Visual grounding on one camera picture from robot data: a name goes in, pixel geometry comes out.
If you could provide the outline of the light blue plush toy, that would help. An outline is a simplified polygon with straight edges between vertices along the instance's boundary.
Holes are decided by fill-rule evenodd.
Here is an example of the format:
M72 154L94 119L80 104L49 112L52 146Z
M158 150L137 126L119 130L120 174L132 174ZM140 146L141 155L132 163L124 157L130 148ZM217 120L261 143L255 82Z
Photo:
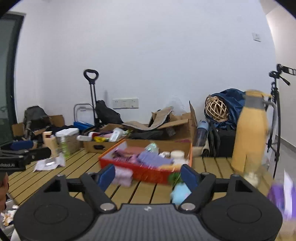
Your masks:
M185 183L178 183L170 194L171 202L180 205L191 193Z

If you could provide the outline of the cardboard box with clutter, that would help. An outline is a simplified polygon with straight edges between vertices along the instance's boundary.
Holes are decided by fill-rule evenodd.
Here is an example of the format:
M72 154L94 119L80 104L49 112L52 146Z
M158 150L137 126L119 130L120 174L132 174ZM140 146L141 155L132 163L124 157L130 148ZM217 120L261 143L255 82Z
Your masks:
M124 130L122 138L118 142L109 142L109 138L115 128L121 128ZM102 154L121 140L127 138L130 131L122 125L107 124L102 128L91 130L88 134L85 134L86 138L81 141L82 146L87 152Z

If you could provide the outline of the clear storage jar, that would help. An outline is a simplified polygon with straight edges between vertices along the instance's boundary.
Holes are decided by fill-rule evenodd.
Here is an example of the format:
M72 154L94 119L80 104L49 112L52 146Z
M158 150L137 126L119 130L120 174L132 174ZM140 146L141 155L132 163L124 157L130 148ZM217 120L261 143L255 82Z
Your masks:
M65 157L69 157L80 149L80 142L77 140L78 135L78 128L63 129L55 133L59 147Z

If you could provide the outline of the orange red cardboard box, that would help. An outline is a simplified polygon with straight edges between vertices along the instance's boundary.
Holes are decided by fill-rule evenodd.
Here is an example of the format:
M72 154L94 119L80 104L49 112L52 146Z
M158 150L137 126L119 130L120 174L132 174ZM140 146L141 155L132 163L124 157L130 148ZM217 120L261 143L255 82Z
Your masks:
M181 166L192 166L190 142L125 139L99 157L101 168L112 164L132 170L134 180L168 184Z

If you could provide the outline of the purple knitted cloth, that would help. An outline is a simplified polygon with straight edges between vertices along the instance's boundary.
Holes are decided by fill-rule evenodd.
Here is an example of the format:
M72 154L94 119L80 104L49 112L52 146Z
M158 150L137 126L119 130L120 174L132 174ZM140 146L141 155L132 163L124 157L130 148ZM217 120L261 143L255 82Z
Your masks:
M173 159L165 158L157 153L147 151L140 153L137 160L145 166L156 168L162 165L171 165L173 163Z

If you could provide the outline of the blue lid water bottle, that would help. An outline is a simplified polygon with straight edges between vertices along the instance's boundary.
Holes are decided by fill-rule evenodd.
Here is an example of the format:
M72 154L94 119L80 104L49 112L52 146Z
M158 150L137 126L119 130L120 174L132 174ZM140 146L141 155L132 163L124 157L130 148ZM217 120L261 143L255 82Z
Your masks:
M196 129L193 145L195 147L203 147L208 137L209 123L205 120L200 120Z

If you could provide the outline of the glass candle jar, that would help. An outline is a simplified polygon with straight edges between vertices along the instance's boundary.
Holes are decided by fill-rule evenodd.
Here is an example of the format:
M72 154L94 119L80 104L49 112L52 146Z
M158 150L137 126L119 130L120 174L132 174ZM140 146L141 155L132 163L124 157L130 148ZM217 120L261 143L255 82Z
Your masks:
M265 154L249 152L246 154L243 178L257 188L268 172L269 166L269 158Z

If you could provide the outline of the large open cardboard box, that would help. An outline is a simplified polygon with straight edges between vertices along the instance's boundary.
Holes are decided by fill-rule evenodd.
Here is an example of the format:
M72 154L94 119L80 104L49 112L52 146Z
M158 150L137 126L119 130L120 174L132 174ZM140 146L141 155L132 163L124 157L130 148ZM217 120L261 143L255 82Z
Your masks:
M169 140L177 142L193 142L197 129L197 119L193 106L190 104L190 111L181 115L175 115L173 110L166 122L159 128L152 131L140 131L133 128L129 138L135 140Z

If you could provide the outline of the black bag on trolley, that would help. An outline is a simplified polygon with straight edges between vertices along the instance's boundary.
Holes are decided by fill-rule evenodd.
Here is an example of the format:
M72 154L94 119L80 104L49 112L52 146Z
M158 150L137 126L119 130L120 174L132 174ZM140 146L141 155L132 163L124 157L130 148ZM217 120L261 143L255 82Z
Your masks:
M120 114L111 108L108 108L103 100L98 100L96 102L95 111L97 113L98 119L103 125L116 124L121 125L123 123Z

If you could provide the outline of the wicker rattan ball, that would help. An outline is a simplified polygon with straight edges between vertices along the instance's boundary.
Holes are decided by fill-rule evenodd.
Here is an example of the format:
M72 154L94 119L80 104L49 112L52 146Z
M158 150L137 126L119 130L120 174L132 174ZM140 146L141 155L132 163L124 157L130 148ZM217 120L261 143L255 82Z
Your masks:
M228 120L229 111L226 104L218 96L209 95L205 100L205 112L216 122Z

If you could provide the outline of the beige towel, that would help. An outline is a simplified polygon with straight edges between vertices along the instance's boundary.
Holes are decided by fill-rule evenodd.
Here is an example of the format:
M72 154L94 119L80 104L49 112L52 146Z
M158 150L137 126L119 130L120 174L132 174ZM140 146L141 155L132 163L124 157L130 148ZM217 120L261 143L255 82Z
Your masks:
M158 110L155 113L152 113L152 117L148 124L139 123L138 121L127 121L124 122L122 125L140 131L152 131L162 126L166 122L172 111L173 107L169 106L167 108Z

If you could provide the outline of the yellow thermos jug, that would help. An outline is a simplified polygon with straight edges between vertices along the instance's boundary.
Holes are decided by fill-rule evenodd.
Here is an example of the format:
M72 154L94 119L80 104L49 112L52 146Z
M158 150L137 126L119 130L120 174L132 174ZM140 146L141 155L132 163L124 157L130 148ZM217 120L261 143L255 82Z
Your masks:
M244 95L244 106L240 113L231 166L243 173L247 158L251 158L252 164L261 165L266 147L268 119L265 105L271 102L265 101L267 94L258 90L247 90Z

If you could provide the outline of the black tripod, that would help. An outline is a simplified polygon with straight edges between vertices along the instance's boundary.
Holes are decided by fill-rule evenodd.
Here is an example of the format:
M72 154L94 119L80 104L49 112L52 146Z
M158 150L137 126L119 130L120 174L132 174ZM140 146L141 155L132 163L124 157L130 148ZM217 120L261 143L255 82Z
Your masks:
M290 86L290 82L282 77L281 75L285 73L291 76L295 76L295 69L277 64L276 70L269 72L269 77L273 78L271 83L271 92L268 97L268 102L272 102L276 108L274 108L274 117L277 117L277 135L276 141L273 141L273 136L275 132L275 122L273 121L269 139L267 141L267 152L272 150L274 152L274 169L273 169L273 178L276 176L276 171L278 168L278 162L280 159L280 146L281 146L281 107L280 107L280 90L278 88L278 80L282 80L287 86Z

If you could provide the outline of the grey backpack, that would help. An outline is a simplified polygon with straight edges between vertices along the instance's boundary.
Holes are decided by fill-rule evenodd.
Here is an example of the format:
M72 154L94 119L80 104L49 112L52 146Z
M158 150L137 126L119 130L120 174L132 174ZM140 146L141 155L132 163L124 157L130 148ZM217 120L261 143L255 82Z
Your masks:
M25 138L30 140L35 136L34 132L40 131L51 126L51 118L39 107L31 106L25 110L23 124L25 126Z

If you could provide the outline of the dark blue cloth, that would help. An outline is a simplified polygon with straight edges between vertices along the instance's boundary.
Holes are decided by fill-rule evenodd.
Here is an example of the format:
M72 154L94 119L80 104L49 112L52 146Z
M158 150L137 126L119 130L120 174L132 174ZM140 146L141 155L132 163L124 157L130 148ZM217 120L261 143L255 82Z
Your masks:
M218 123L206 114L204 108L204 115L206 119L212 122L217 128L227 129L227 127L230 127L231 129L236 130L240 113L245 104L244 94L245 92L234 88L211 94L211 96L218 96L223 100L228 108L229 117L227 121Z

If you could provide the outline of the white wall socket strip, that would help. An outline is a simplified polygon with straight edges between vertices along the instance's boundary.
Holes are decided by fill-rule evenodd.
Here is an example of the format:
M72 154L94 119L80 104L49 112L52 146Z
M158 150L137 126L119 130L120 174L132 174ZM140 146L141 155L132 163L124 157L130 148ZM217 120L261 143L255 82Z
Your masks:
M138 98L112 99L113 109L137 109L139 108Z

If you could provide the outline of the wall light switch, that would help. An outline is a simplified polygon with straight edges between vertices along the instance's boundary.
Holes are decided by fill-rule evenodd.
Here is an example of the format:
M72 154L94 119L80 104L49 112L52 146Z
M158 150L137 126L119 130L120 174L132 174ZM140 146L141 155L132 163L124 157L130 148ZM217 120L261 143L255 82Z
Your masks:
M252 38L256 42L261 42L260 35L258 33L252 33Z

